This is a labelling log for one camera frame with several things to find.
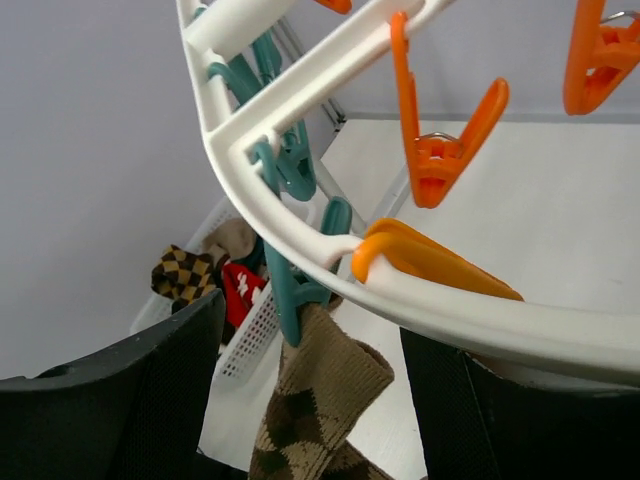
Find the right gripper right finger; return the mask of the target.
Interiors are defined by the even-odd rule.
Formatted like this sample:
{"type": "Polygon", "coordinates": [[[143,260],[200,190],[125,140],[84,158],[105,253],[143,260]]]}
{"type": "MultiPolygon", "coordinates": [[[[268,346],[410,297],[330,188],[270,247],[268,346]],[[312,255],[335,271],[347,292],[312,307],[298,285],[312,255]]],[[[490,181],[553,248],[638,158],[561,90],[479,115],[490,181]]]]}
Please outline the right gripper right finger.
{"type": "Polygon", "coordinates": [[[637,390],[525,386],[455,347],[400,338],[429,478],[638,478],[637,390]]]}

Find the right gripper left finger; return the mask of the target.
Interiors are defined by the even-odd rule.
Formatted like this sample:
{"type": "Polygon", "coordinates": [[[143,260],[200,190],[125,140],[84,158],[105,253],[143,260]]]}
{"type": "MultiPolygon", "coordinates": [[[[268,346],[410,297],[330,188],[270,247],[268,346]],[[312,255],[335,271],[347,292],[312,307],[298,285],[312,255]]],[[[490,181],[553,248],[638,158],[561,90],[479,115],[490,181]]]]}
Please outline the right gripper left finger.
{"type": "Polygon", "coordinates": [[[93,354],[2,380],[2,478],[192,478],[224,317],[210,294],[93,354]]]}

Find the brown argyle sock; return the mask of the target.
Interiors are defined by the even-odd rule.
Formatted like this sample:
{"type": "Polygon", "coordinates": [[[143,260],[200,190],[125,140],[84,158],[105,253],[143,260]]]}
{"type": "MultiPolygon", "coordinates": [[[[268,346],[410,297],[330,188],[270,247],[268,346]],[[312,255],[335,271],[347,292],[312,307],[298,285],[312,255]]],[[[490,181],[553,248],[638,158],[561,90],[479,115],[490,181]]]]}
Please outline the brown argyle sock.
{"type": "Polygon", "coordinates": [[[249,478],[387,478],[347,437],[394,378],[377,350],[348,336],[324,307],[306,305],[299,345],[281,349],[249,478]]]}
{"type": "Polygon", "coordinates": [[[171,301],[171,312],[206,297],[218,288],[211,255],[170,245],[151,271],[151,289],[171,301]]]}

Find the red sock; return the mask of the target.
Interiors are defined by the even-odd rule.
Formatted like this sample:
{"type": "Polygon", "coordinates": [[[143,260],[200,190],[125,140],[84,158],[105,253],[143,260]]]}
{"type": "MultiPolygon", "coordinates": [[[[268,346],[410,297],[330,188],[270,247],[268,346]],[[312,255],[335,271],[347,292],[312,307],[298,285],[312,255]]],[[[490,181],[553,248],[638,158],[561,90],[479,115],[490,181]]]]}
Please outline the red sock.
{"type": "Polygon", "coordinates": [[[267,285],[267,281],[247,267],[228,263],[222,268],[227,321],[239,328],[267,285]]]}

